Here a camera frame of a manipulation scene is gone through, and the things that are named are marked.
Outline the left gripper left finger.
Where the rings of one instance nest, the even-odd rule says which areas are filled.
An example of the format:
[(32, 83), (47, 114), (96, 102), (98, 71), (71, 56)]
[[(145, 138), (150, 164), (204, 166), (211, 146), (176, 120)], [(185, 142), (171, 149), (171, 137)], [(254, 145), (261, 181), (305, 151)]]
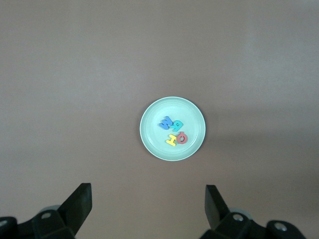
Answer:
[(92, 210), (92, 186), (82, 183), (61, 204), (42, 209), (19, 224), (15, 217), (0, 218), (2, 239), (74, 239)]

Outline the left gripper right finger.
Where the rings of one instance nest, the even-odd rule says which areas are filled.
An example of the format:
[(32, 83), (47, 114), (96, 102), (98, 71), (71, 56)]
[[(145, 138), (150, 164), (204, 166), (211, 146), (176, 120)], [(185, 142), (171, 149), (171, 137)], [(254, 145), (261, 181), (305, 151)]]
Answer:
[(230, 211), (215, 185), (205, 187), (205, 213), (210, 225), (202, 239), (303, 239), (293, 224), (272, 220), (265, 227), (241, 211)]

